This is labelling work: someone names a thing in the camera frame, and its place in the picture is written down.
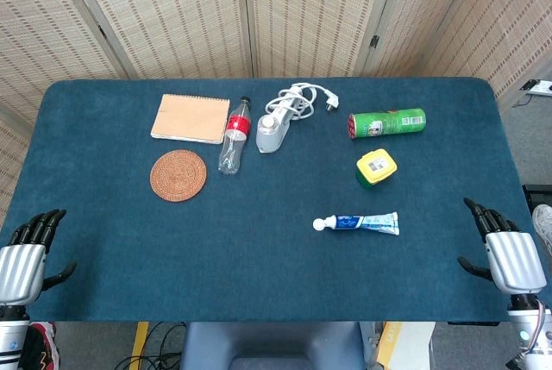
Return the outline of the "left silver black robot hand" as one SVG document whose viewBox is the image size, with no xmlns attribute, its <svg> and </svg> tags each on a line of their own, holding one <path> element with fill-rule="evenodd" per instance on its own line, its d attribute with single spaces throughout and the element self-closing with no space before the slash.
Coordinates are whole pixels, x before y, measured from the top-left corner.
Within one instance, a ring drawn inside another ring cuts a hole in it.
<svg viewBox="0 0 552 370">
<path fill-rule="evenodd" d="M 1 306 L 25 307 L 49 289 L 65 282 L 77 264 L 69 263 L 61 273 L 44 275 L 56 229 L 66 211 L 50 210 L 33 216 L 12 234 L 1 248 Z"/>
</svg>

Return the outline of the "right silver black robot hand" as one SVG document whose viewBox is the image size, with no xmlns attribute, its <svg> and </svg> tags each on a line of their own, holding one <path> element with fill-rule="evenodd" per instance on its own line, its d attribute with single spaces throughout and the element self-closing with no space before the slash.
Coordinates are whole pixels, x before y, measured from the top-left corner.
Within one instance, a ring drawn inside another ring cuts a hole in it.
<svg viewBox="0 0 552 370">
<path fill-rule="evenodd" d="M 488 267 L 477 267 L 464 257 L 457 259 L 467 273 L 492 281 L 506 295 L 537 294 L 547 285 L 536 244 L 531 234 L 496 210 L 463 199 L 470 209 L 486 250 Z"/>
</svg>

